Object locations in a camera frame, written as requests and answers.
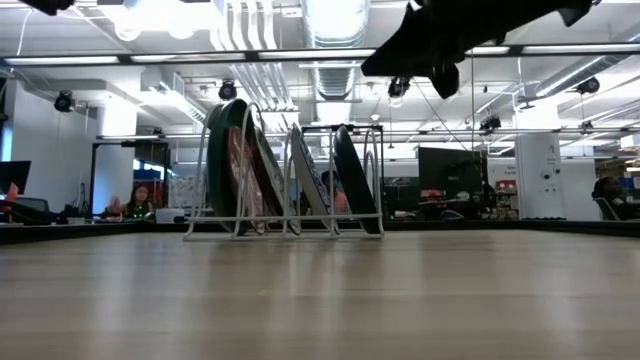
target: person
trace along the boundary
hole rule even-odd
[[[593,199],[605,199],[620,220],[640,218],[640,205],[629,204],[624,201],[620,182],[611,176],[603,177],[596,181],[591,197]]]
[[[120,200],[115,197],[107,210],[111,214],[122,214],[125,218],[142,218],[147,213],[153,212],[153,204],[149,200],[149,189],[143,185],[134,185],[128,203],[120,206]]]
[[[331,192],[331,179],[329,178],[329,171],[325,171],[321,176],[322,184],[324,185],[327,194]],[[333,209],[336,214],[344,214],[349,212],[349,205],[347,203],[347,196],[340,190],[338,190],[338,173],[333,172]]]

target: woman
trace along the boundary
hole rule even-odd
[[[142,185],[134,185],[129,202],[120,206],[120,200],[116,197],[112,200],[108,212],[122,214],[129,219],[141,219],[147,213],[153,212],[153,204],[149,200],[149,189]]]
[[[611,176],[596,181],[591,197],[593,197],[593,199],[605,199],[620,220],[640,218],[640,205],[629,204],[624,201],[622,199],[622,186],[620,186],[620,182]]]

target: dish rack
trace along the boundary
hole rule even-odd
[[[250,103],[247,106],[247,109],[244,113],[244,117],[242,120],[242,143],[240,147],[240,153],[244,152],[244,147],[246,146],[246,131],[247,131],[247,119],[251,114],[252,107],[255,107],[258,112],[258,118],[262,125],[262,129],[265,129],[264,121],[260,114],[260,109],[255,103]],[[314,127],[313,129],[321,130],[327,129],[328,133],[323,133],[322,136],[329,135],[329,171],[330,174],[333,174],[335,171],[334,164],[334,133],[336,126],[324,126],[324,127]],[[187,222],[189,223],[189,229],[183,236],[184,241],[188,242],[215,242],[221,240],[297,240],[297,239],[331,239],[331,240],[340,240],[340,239],[382,239],[384,237],[384,228],[383,228],[383,211],[382,211],[382,196],[380,192],[380,162],[378,158],[378,140],[373,128],[370,128],[366,131],[365,134],[365,142],[364,142],[364,173],[365,178],[369,180],[369,164],[371,165],[372,175],[373,175],[373,199],[376,207],[376,213],[374,214],[336,214],[335,213],[335,205],[333,196],[329,196],[330,198],[330,206],[328,209],[327,215],[295,215],[290,214],[289,203],[292,200],[289,196],[289,181],[291,181],[291,168],[293,163],[293,157],[290,156],[290,145],[292,141],[292,129],[289,129],[287,132],[286,140],[284,143],[284,204],[282,206],[283,215],[282,216],[259,216],[259,217],[250,217],[245,216],[243,213],[244,205],[245,205],[245,197],[247,192],[247,181],[246,176],[242,176],[240,179],[240,183],[238,184],[237,202],[236,202],[236,216],[234,217],[207,217],[203,216],[203,208],[206,206],[205,204],[205,194],[206,187],[201,184],[201,172],[203,171],[203,158],[202,154],[204,151],[205,144],[205,135],[207,130],[207,124],[203,126],[202,135],[200,137],[200,146],[198,150],[198,163],[196,167],[196,178],[195,178],[195,186],[193,191],[193,204],[191,209],[191,216],[187,218]],[[240,161],[240,173],[246,174],[248,170],[248,166],[246,164],[245,157],[241,157]],[[330,191],[333,193],[334,190],[334,177],[329,176],[330,178]],[[297,213],[300,214],[300,185],[299,181],[296,177],[296,204],[297,204]],[[380,227],[380,234],[368,234],[364,230],[354,230],[354,231],[339,231],[336,232],[337,228],[337,220],[347,220],[347,219],[365,219],[365,218],[376,218]],[[288,223],[290,221],[300,221],[303,220],[329,220],[331,221],[331,227],[329,229],[304,229],[302,228],[302,224],[300,226],[300,235],[296,235],[291,232],[289,229]],[[233,233],[215,233],[215,236],[211,236],[212,233],[205,232],[194,232],[195,225],[198,223],[215,223],[222,221],[233,221],[235,222],[235,229]],[[251,234],[248,235],[239,235],[240,227],[242,222],[246,221],[268,221],[268,222],[281,222],[282,230],[281,231],[268,231],[263,235],[259,234]]]

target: wooden table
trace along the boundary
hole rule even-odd
[[[640,354],[640,242],[131,234],[0,248],[0,359],[605,360]]]

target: column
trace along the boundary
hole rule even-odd
[[[516,109],[514,123],[517,128],[560,127],[558,107],[553,98],[532,105],[535,107]],[[520,218],[566,218],[558,134],[519,135],[515,145]]]
[[[135,135],[138,111],[131,103],[112,97],[98,109],[98,133],[103,136]],[[100,146],[96,153],[93,213],[99,214],[117,196],[127,203],[133,188],[134,148]]]

